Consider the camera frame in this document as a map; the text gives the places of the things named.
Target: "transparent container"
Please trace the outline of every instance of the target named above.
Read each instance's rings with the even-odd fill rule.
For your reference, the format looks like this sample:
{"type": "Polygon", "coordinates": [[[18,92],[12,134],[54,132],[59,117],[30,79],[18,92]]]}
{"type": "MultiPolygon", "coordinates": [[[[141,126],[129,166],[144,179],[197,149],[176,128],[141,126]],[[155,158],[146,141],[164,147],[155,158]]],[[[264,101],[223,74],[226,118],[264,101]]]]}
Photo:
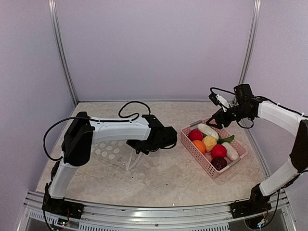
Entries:
{"type": "Polygon", "coordinates": [[[106,141],[92,145],[91,155],[99,161],[107,161],[130,171],[140,160],[143,153],[126,144],[126,141],[106,141]]]}

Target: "white radish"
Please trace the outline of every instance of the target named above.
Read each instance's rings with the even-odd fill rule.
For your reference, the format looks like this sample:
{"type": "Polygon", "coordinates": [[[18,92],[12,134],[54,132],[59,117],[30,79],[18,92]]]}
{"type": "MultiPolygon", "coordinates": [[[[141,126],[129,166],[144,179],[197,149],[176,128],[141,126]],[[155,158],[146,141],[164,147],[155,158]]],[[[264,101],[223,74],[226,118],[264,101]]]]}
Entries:
{"type": "Polygon", "coordinates": [[[222,146],[224,146],[227,149],[227,157],[231,160],[234,161],[237,158],[239,158],[239,154],[237,153],[237,151],[235,150],[235,148],[233,148],[231,146],[231,144],[229,144],[228,142],[224,142],[222,143],[222,146]]]}
{"type": "Polygon", "coordinates": [[[198,127],[198,130],[201,131],[203,134],[207,136],[212,136],[218,141],[219,139],[218,133],[214,129],[212,129],[210,126],[206,124],[198,124],[197,127],[198,127]]]}

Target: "light purple wall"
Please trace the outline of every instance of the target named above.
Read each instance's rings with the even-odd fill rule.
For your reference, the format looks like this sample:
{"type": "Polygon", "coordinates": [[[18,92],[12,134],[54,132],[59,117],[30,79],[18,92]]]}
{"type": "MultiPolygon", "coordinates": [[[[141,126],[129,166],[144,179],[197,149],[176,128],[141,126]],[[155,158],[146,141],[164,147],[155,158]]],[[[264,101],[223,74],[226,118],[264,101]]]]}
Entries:
{"type": "Polygon", "coordinates": [[[208,100],[239,81],[253,0],[57,1],[81,101],[208,100]]]}
{"type": "MultiPolygon", "coordinates": [[[[263,0],[247,83],[255,95],[308,114],[308,2],[263,0]]],[[[252,133],[271,172],[288,158],[294,138],[256,120],[252,133]]],[[[300,231],[308,227],[308,175],[287,190],[300,231]]]]}
{"type": "MultiPolygon", "coordinates": [[[[73,110],[48,2],[5,0],[0,7],[0,229],[13,230],[28,190],[47,162],[45,130],[73,110]]],[[[61,128],[48,137],[52,149],[61,128]]]]}

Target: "marble floor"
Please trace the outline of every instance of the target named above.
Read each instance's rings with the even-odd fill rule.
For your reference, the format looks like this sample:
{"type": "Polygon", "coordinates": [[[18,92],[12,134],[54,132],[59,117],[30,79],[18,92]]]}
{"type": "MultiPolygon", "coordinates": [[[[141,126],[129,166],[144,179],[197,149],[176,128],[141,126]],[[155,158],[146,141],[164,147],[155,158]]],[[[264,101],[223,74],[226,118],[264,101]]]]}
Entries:
{"type": "MultiPolygon", "coordinates": [[[[118,118],[117,113],[124,104],[79,103],[73,116],[80,111],[87,111],[90,116],[118,118]]],[[[147,104],[164,126],[173,126],[177,130],[178,138],[180,128],[210,117],[219,109],[212,103],[147,104]]],[[[127,115],[134,112],[146,114],[147,109],[142,105],[131,104],[123,111],[127,115]]],[[[264,180],[262,169],[244,130],[236,123],[232,123],[226,130],[234,134],[249,153],[215,180],[208,176],[179,139],[173,149],[143,155],[130,171],[92,155],[90,161],[74,175],[66,191],[66,198],[129,206],[207,205],[248,198],[251,188],[264,180]]],[[[62,141],[63,134],[52,152],[53,157],[60,155],[62,141]]],[[[52,161],[47,163],[37,186],[38,192],[44,192],[53,165],[52,161]]]]}

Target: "robotic arm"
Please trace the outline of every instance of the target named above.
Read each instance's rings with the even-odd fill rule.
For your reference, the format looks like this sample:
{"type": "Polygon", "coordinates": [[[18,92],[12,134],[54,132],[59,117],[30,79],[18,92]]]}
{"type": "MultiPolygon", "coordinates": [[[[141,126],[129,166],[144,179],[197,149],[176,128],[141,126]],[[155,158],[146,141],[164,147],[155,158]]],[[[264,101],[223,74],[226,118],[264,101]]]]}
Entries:
{"type": "Polygon", "coordinates": [[[83,205],[64,200],[65,191],[80,166],[90,160],[91,145],[104,141],[127,140],[127,144],[148,155],[158,149],[169,149],[177,143],[173,127],[164,127],[154,115],[137,119],[102,119],[80,112],[64,135],[62,159],[51,171],[51,182],[46,184],[43,211],[80,219],[83,205]]]}
{"type": "Polygon", "coordinates": [[[238,218],[271,209],[268,203],[270,196],[278,189],[292,184],[308,167],[308,118],[279,104],[268,103],[266,101],[271,100],[265,97],[254,96],[249,84],[236,86],[234,92],[237,100],[234,106],[230,106],[226,100],[221,100],[220,95],[210,94],[212,102],[222,108],[207,121],[209,126],[222,129],[223,126],[228,127],[232,121],[239,122],[248,118],[253,122],[258,117],[296,137],[292,152],[285,164],[252,189],[250,200],[231,204],[232,215],[238,218]]]}

